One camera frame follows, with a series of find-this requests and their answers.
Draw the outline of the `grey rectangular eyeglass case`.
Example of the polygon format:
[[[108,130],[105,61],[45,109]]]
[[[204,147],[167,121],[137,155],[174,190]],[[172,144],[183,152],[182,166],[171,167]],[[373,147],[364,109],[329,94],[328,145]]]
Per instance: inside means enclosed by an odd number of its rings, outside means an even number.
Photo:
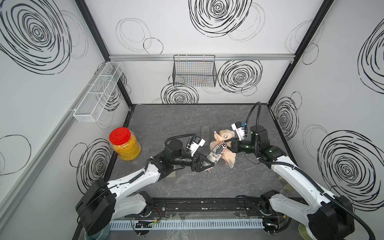
[[[169,175],[166,176],[166,179],[173,179],[176,177],[176,171],[172,171]]]

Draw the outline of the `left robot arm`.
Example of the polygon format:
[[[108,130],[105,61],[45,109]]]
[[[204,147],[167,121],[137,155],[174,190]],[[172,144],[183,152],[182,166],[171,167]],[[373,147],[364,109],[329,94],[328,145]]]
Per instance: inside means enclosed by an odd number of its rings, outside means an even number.
[[[197,149],[205,141],[191,140],[187,147],[179,139],[168,139],[164,150],[148,159],[146,166],[125,177],[95,181],[76,205],[79,221],[87,235],[101,232],[112,220],[128,215],[148,215],[153,208],[152,199],[141,189],[154,184],[179,168],[190,167],[193,172],[212,168],[220,155],[215,151],[203,154]]]

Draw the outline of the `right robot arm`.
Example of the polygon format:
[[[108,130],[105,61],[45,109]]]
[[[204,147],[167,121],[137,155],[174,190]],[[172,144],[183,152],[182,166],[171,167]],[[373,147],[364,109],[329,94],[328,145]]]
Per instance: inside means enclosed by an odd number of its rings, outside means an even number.
[[[259,209],[264,215],[280,213],[299,222],[303,238],[311,240],[343,240],[355,231],[352,203],[346,197],[336,197],[303,172],[279,147],[272,146],[264,127],[251,127],[247,141],[246,125],[232,124],[226,134],[234,153],[249,153],[282,177],[303,198],[290,199],[278,191],[260,197]]]

